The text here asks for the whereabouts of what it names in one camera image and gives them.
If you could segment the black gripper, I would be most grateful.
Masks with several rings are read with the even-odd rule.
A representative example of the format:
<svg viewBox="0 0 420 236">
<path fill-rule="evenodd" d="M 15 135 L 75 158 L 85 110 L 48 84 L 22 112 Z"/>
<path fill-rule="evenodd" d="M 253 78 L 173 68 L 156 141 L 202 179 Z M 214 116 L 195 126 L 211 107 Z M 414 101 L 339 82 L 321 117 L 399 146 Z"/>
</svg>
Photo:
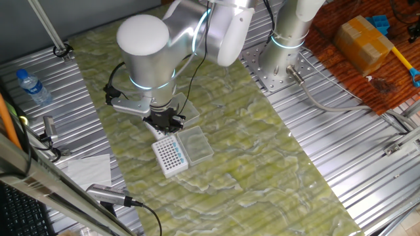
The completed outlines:
<svg viewBox="0 0 420 236">
<path fill-rule="evenodd" d="M 147 117 L 147 122 L 143 121 L 144 125 L 150 132 L 156 130 L 164 133 L 174 133 L 180 128 L 184 127 L 185 116 L 177 115 L 173 108 L 169 108 L 162 112 L 151 111 Z"/>
</svg>

